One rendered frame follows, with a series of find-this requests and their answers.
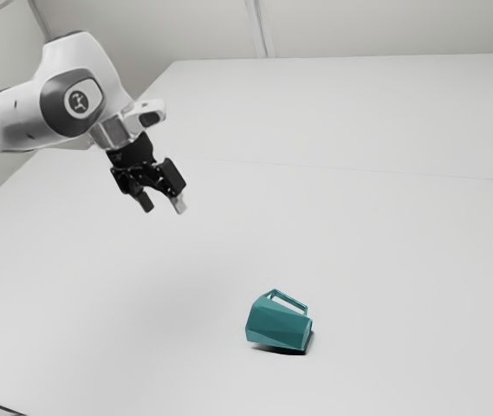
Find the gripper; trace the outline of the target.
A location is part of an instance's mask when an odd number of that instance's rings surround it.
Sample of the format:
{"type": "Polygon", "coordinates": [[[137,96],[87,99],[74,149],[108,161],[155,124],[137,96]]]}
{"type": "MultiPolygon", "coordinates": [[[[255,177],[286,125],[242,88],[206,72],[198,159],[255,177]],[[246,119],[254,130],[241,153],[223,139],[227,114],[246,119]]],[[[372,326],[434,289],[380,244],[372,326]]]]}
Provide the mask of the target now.
{"type": "Polygon", "coordinates": [[[144,212],[154,208],[145,186],[163,193],[178,215],[186,211],[183,196],[185,179],[171,159],[155,159],[153,145],[146,132],[120,149],[107,151],[107,157],[112,163],[110,172],[121,192],[133,195],[144,212]]]}

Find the teal faceted mug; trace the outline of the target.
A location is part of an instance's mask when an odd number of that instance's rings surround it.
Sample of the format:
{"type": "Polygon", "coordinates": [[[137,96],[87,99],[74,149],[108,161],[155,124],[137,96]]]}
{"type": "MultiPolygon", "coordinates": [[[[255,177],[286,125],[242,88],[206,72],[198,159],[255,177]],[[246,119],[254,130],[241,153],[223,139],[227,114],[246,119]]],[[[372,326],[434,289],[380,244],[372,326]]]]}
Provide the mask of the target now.
{"type": "Polygon", "coordinates": [[[260,295],[245,324],[248,342],[305,352],[312,336],[308,306],[279,289],[260,295]]]}

